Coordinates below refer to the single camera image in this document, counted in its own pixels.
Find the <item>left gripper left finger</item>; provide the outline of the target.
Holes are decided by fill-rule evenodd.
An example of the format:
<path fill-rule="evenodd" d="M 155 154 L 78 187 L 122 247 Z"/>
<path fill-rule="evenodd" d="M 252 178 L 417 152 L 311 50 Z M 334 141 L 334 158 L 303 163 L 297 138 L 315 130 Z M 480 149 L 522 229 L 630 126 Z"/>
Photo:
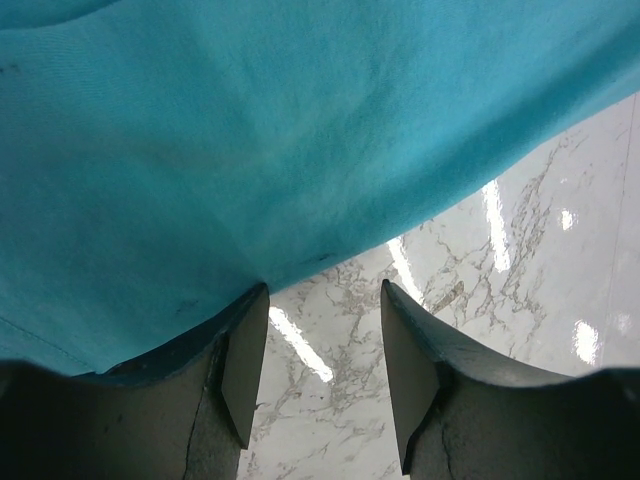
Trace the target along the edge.
<path fill-rule="evenodd" d="M 259 284 L 102 374 L 1 365 L 5 479 L 232 479 L 249 445 L 268 330 Z"/>

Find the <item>teal t shirt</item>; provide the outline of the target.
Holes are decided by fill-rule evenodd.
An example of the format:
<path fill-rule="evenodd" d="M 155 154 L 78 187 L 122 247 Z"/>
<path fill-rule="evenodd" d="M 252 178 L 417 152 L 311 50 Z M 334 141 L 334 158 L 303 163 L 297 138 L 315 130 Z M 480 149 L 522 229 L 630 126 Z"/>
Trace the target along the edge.
<path fill-rule="evenodd" d="M 106 371 L 638 87 L 635 1 L 5 1 L 1 356 Z"/>

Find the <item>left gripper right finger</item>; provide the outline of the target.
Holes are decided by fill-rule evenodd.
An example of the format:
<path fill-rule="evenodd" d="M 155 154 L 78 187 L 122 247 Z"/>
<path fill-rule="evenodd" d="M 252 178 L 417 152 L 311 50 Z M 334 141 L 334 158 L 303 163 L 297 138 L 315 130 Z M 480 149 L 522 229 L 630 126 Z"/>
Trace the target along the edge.
<path fill-rule="evenodd" d="M 413 479 L 635 479 L 639 372 L 570 377 L 513 360 L 381 287 L 402 473 Z"/>

